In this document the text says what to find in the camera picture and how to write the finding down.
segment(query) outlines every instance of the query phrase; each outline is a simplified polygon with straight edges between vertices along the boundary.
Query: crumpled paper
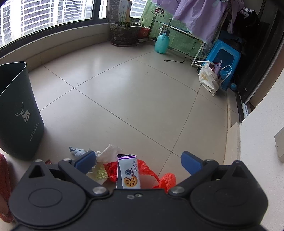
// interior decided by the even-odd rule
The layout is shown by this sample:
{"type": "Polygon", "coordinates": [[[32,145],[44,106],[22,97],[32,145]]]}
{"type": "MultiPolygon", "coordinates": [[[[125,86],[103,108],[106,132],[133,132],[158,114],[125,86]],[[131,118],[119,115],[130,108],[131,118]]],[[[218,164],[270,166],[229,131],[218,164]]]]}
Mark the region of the crumpled paper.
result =
{"type": "MultiPolygon", "coordinates": [[[[86,153],[86,150],[79,148],[69,147],[69,150],[75,157],[79,157],[86,153]]],[[[86,176],[90,177],[99,184],[103,184],[108,178],[104,164],[116,162],[118,160],[117,154],[122,154],[122,149],[109,144],[102,152],[96,151],[95,153],[97,164],[92,167],[91,172],[88,172],[86,176]]]]}

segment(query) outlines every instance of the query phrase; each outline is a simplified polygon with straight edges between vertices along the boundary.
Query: white wall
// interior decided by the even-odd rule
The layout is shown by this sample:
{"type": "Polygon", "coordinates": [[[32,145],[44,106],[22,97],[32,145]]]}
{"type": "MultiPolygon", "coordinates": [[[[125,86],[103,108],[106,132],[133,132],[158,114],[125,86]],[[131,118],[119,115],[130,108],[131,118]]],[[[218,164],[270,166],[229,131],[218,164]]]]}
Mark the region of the white wall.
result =
{"type": "Polygon", "coordinates": [[[240,124],[243,161],[268,197],[262,224],[270,231],[284,229],[284,164],[277,156],[274,136],[284,127],[284,71],[268,94],[240,124]]]}
{"type": "Polygon", "coordinates": [[[255,12],[259,14],[263,0],[243,0],[243,1],[246,8],[255,10],[255,12]]]}

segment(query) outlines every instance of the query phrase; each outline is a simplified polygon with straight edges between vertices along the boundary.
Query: blue plastic stool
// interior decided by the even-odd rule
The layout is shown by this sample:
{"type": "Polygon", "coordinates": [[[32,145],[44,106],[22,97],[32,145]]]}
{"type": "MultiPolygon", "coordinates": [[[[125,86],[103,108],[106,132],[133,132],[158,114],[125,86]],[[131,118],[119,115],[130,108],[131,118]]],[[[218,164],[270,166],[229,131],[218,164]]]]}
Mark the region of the blue plastic stool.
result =
{"type": "MultiPolygon", "coordinates": [[[[236,67],[239,63],[241,54],[240,52],[236,51],[234,48],[230,47],[228,44],[222,42],[221,40],[217,40],[214,44],[213,48],[211,49],[210,53],[208,54],[206,60],[209,60],[213,63],[218,63],[222,60],[221,67],[225,67],[230,65],[232,67],[232,72],[228,76],[228,78],[221,84],[221,88],[227,90],[231,78],[236,70],[236,67]]],[[[220,72],[220,76],[224,79],[227,74],[229,73],[230,68],[227,67],[220,72]]]]}

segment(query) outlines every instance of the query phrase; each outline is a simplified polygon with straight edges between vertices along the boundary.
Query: shopping bag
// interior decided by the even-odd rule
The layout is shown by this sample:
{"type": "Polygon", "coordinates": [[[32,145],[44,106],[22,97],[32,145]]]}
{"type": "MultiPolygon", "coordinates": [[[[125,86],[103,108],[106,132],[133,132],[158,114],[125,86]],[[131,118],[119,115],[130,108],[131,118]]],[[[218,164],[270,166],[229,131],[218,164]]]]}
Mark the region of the shopping bag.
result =
{"type": "Polygon", "coordinates": [[[232,67],[230,65],[227,65],[223,67],[221,70],[230,67],[231,71],[228,72],[227,76],[222,80],[219,79],[218,76],[214,73],[214,71],[210,68],[210,61],[197,61],[195,62],[196,66],[201,67],[201,70],[199,72],[199,82],[201,85],[203,85],[213,96],[215,96],[217,90],[220,88],[220,85],[222,82],[224,82],[231,74],[232,67]]]}

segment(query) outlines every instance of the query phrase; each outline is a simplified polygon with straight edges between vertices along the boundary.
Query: dark green trash bin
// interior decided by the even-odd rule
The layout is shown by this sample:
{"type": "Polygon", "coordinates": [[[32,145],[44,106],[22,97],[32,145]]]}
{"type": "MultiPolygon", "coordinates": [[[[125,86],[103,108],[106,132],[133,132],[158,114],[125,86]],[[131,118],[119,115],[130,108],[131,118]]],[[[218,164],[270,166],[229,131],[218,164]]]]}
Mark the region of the dark green trash bin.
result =
{"type": "Polygon", "coordinates": [[[0,147],[31,159],[44,131],[25,62],[0,65],[0,147]]]}

